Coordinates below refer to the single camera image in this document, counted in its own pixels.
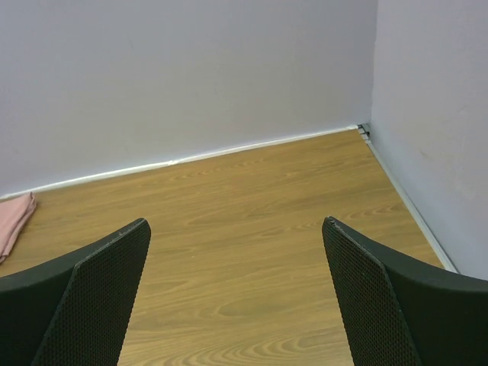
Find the lavender wall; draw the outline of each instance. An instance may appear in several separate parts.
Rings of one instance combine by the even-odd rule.
[[[372,137],[458,269],[488,278],[488,2],[380,0]]]
[[[0,196],[365,122],[377,0],[0,4]]]

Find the skirting board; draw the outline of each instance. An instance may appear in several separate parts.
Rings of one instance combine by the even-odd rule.
[[[214,156],[221,156],[221,155],[226,155],[226,154],[231,154],[231,153],[237,153],[239,151],[257,149],[259,147],[278,145],[281,143],[290,143],[292,141],[305,140],[305,139],[309,139],[312,137],[329,135],[331,133],[338,133],[338,132],[343,132],[343,131],[347,131],[347,130],[357,130],[357,129],[358,129],[357,125],[351,125],[351,126],[347,126],[347,127],[343,127],[343,128],[337,128],[334,130],[327,130],[327,131],[322,131],[322,132],[317,132],[317,133],[306,133],[303,135],[285,137],[282,139],[265,141],[262,143],[252,143],[250,145],[242,145],[242,146],[237,146],[237,147],[233,147],[230,149],[222,149],[222,150],[217,150],[217,151],[213,151],[213,152],[209,152],[209,153],[206,152],[204,154],[188,156],[188,157],[183,158],[183,159],[169,160],[167,162],[156,162],[153,164],[139,165],[139,166],[134,166],[134,167],[125,168],[125,169],[118,169],[118,170],[114,170],[111,172],[104,172],[104,173],[99,173],[99,174],[86,175],[85,177],[68,179],[66,181],[58,181],[58,182],[52,183],[50,185],[42,185],[40,187],[35,187],[35,188],[26,189],[26,190],[15,192],[15,193],[5,194],[5,195],[1,196],[0,199],[16,197],[20,194],[25,194],[28,192],[34,192],[35,193],[35,192],[41,192],[41,191],[50,191],[52,189],[69,187],[71,185],[80,185],[83,183],[88,183],[90,181],[100,181],[102,179],[118,177],[121,175],[128,175],[128,174],[133,174],[133,173],[138,173],[138,172],[145,172],[147,170],[159,169],[159,168],[163,168],[165,166],[182,164],[183,162],[193,162],[196,160],[213,158]]]
[[[424,237],[427,239],[432,249],[434,250],[434,253],[437,255],[437,258],[439,258],[439,261],[441,261],[444,268],[447,269],[448,271],[459,273],[455,264],[449,258],[448,254],[444,251],[444,249],[442,248],[438,240],[435,238],[433,232],[429,229],[429,226],[424,221],[422,215],[417,210],[412,200],[410,200],[410,197],[405,192],[400,182],[397,181],[397,179],[394,177],[392,172],[388,169],[388,166],[386,162],[383,160],[383,158],[381,157],[381,154],[378,152],[378,150],[376,150],[374,145],[371,143],[371,140],[369,140],[368,125],[359,125],[358,129],[359,129],[359,133],[363,136],[363,140],[369,146],[374,157],[380,163],[381,168],[383,168],[384,172],[390,179],[391,184],[395,187],[396,191],[398,192],[398,195],[402,198],[402,201],[405,204],[406,208],[412,215],[413,219],[417,222],[417,225],[421,229],[422,233],[424,234]]]

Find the floor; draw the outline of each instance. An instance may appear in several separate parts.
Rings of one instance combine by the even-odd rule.
[[[320,227],[440,266],[357,131],[39,193],[6,275],[137,217],[152,242],[123,365],[352,365]]]

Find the pink towel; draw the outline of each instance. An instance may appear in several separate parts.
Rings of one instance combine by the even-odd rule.
[[[36,209],[32,193],[0,203],[0,263],[15,244],[18,234]]]

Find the wall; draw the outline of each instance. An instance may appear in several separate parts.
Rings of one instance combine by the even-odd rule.
[[[380,0],[373,144],[461,273],[488,278],[488,2]]]
[[[0,4],[0,196],[369,119],[376,0]]]

